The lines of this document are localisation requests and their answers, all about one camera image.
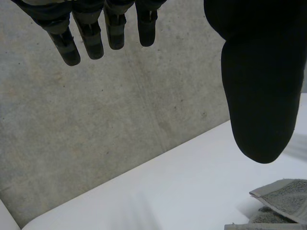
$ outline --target white table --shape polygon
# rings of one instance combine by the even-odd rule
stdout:
[[[283,178],[307,179],[307,94],[302,95],[289,146],[271,164],[245,157],[226,122],[37,217],[23,229],[135,230],[125,221],[131,216],[142,219],[146,211],[138,206],[145,202],[160,229],[222,230],[225,224],[247,223],[261,206],[249,191]],[[157,227],[149,223],[143,229]]]

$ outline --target gray concrete surface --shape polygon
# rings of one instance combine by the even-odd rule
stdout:
[[[66,66],[47,33],[0,1],[0,199],[22,227],[44,212],[228,120],[223,40],[202,0],[169,0],[156,42],[141,47],[135,8],[126,43]]]

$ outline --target gray cloth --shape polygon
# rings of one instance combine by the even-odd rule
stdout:
[[[274,212],[269,207],[262,207],[249,219],[249,223],[294,224],[296,222]]]
[[[282,216],[307,224],[307,180],[283,179],[250,194]]]
[[[307,230],[304,224],[227,224],[224,230]]]

